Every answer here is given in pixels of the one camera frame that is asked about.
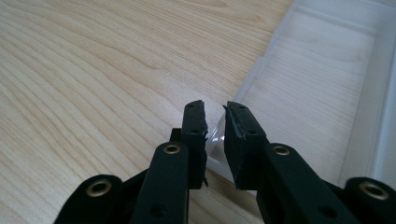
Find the transparent object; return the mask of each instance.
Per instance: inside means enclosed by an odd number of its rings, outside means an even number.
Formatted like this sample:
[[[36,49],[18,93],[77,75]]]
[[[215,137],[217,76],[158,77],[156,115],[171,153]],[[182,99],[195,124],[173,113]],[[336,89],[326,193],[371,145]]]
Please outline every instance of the transparent object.
[[[294,147],[338,186],[369,176],[396,188],[396,6],[296,0],[233,101],[270,142]],[[232,180],[224,118],[207,141],[208,167]]]

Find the transparent plastic container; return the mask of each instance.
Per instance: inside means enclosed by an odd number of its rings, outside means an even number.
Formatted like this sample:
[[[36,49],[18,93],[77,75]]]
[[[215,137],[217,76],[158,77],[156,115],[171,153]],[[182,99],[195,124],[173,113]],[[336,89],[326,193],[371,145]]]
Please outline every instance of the transparent plastic container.
[[[395,2],[296,0],[233,101],[321,178],[343,187],[369,176],[396,188],[395,42]],[[232,180],[224,122],[207,141],[207,164]]]

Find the wooden table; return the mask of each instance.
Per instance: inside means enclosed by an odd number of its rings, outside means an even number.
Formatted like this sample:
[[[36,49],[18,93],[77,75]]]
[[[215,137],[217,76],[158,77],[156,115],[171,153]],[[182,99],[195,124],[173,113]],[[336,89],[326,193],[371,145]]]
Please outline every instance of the wooden table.
[[[126,180],[202,99],[209,130],[291,0],[0,1],[0,223],[51,223],[85,179]],[[261,223],[207,171],[190,223]]]

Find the white tray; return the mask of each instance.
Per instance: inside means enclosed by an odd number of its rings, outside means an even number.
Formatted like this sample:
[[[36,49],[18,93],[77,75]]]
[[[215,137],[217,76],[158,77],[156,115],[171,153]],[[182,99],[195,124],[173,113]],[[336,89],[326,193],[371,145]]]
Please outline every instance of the white tray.
[[[384,4],[294,1],[233,99],[270,142],[294,147],[341,187],[370,176],[396,188],[396,7]],[[223,134],[221,119],[207,164],[232,180]]]

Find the clear plastic box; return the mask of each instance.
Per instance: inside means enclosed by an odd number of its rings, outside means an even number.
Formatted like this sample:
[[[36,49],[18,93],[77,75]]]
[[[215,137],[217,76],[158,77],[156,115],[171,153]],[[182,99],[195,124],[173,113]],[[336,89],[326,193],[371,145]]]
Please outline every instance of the clear plastic box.
[[[396,188],[395,42],[395,2],[296,0],[233,101],[321,178],[343,187],[370,176]],[[232,180],[223,134],[224,118],[207,165]]]

